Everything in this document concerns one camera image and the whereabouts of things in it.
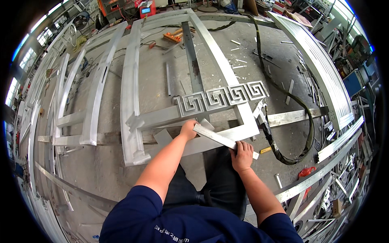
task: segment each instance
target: blue machine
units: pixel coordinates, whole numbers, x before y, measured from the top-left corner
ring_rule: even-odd
[[[344,86],[349,94],[349,97],[357,94],[364,88],[364,82],[359,72],[359,69],[354,69],[347,77],[343,79]]]

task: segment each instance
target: metal grille panel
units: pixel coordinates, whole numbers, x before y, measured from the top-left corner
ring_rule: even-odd
[[[271,12],[269,12],[269,16],[303,55],[304,61],[323,93],[335,130],[347,126],[354,120],[350,97],[325,50],[315,37],[298,22]]]

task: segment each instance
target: person's right hand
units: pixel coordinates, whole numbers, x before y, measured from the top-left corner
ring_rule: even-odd
[[[238,173],[241,173],[245,170],[250,169],[252,163],[252,154],[254,152],[254,148],[251,144],[246,143],[245,141],[237,141],[238,145],[238,153],[235,155],[235,151],[230,150],[231,159],[232,159],[232,167]]]

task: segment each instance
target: welding machine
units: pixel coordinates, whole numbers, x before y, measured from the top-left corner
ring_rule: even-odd
[[[147,1],[137,0],[137,1],[135,1],[135,7],[138,7],[139,5],[141,5],[142,2],[146,2],[147,3]],[[143,19],[146,15],[148,17],[152,16],[152,15],[155,15],[156,12],[157,12],[157,9],[155,7],[155,1],[154,0],[152,0],[152,4],[149,5],[148,7],[147,6],[140,6],[139,7],[139,14],[140,14],[140,18],[141,19]]]

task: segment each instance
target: concrete floor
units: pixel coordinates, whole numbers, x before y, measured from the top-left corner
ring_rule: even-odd
[[[204,21],[207,28],[215,28],[227,24],[228,22]],[[157,28],[149,30],[148,33],[156,33],[163,30],[161,33],[149,36],[142,40],[147,42],[156,40],[157,45],[170,47],[172,43],[162,38],[162,34],[166,32],[174,32],[177,28]],[[308,96],[308,87],[303,79],[303,76],[297,70],[299,66],[299,59],[296,55],[297,49],[293,44],[280,44],[280,41],[290,41],[287,36],[281,31],[269,27],[259,26],[261,35],[262,53],[273,58],[273,62],[281,68],[264,61],[265,65],[270,65],[273,79],[281,84],[284,84],[288,89],[291,79],[294,80],[294,87],[292,93],[300,97],[309,108],[317,107],[312,103],[312,98]],[[241,77],[240,83],[250,81],[264,81],[265,86],[270,94],[266,99],[268,104],[268,114],[277,114],[295,110],[301,110],[294,100],[290,100],[289,106],[285,104],[285,95],[277,91],[270,84],[265,81],[265,77],[259,68],[259,59],[252,51],[256,49],[255,27],[253,24],[235,23],[229,28],[221,31],[211,32],[211,35],[218,43],[220,49],[225,57],[234,66],[239,66],[241,63],[235,59],[244,60],[247,62],[245,68],[234,69],[236,76]],[[235,40],[241,43],[240,46],[232,43]],[[125,49],[129,42],[129,36],[125,35],[117,47],[114,55],[114,60],[111,64],[110,70],[122,75]],[[219,82],[219,75],[207,55],[207,51],[198,35],[195,35],[193,43],[196,45],[195,50],[200,65],[200,73],[204,85],[204,89],[211,89],[223,85]],[[230,51],[231,49],[241,47],[241,50]],[[105,49],[105,46],[98,47],[86,54],[86,57],[91,60],[97,58]],[[71,52],[71,57],[77,56],[77,53],[72,53],[72,48],[68,47]],[[186,59],[186,52],[180,47],[175,48],[168,55],[162,55],[163,50],[158,48],[149,49],[144,46],[140,48],[140,63],[139,63],[139,105],[141,114],[167,108],[172,106],[171,96],[167,95],[166,87],[166,64],[165,61],[170,62],[170,80],[173,95],[185,95],[183,85],[191,90],[191,81],[189,75],[188,62]],[[88,98],[89,86],[94,76],[96,69],[91,70],[89,77],[81,77],[79,74],[75,78],[72,90],[69,96],[69,106],[66,114],[71,114],[84,109],[86,100]],[[48,110],[52,94],[54,92],[56,77],[50,81],[50,86],[46,94],[42,94],[42,107],[45,111]],[[120,88],[121,77],[108,72],[106,84],[103,91],[100,115],[98,120],[98,133],[106,132],[120,132]],[[258,101],[249,102],[252,109],[254,109]],[[39,117],[39,123],[36,131],[37,136],[46,134],[47,119],[46,113]],[[211,122],[227,121],[236,119],[232,110],[219,112],[210,116]],[[321,141],[321,133],[318,130],[320,122],[315,119],[315,138]],[[305,140],[308,133],[308,121],[292,123],[280,127],[272,128],[274,138],[280,148],[280,151],[287,157],[297,157],[303,150]],[[82,125],[74,125],[64,130],[64,135],[81,134]],[[26,142],[21,144],[21,157],[25,156]],[[257,139],[252,142],[246,140],[254,146],[254,150],[259,152],[261,149],[268,147],[263,132],[257,135]],[[35,146],[36,154],[35,160],[41,165],[45,164],[44,144],[37,143]],[[315,166],[313,156],[317,151],[312,148],[307,158],[296,165],[287,166],[276,160],[272,152],[261,154],[258,160],[254,160],[252,168],[258,177],[272,190],[279,189],[274,175],[280,174],[282,185],[289,185],[298,178],[298,172],[303,168]],[[68,156],[61,156],[62,169],[64,180],[90,193],[99,195],[104,198],[119,201],[126,196],[128,191],[134,185],[139,175],[145,168],[145,165],[125,167],[123,161],[123,151],[121,144],[110,146],[84,146],[83,149],[71,152]],[[200,190],[206,182],[204,162],[201,154],[183,157],[181,164],[186,171],[188,179],[195,185],[196,189]],[[65,199],[62,190],[59,190],[55,185],[52,186],[53,192],[50,193],[51,183],[37,170],[35,170],[35,177],[37,181],[37,188],[41,195],[45,198],[54,199],[54,204],[65,204]],[[104,218],[90,208],[85,202],[70,195],[70,200],[74,211],[56,212],[59,216],[60,223],[67,232],[78,232],[85,239],[90,242],[96,241],[92,238],[93,235],[99,235],[101,226],[83,227],[81,224],[99,224],[104,221]],[[312,218],[313,210],[307,215],[307,219]],[[256,225],[255,218],[248,219]],[[306,219],[304,219],[303,229],[300,235],[305,232],[307,226]]]

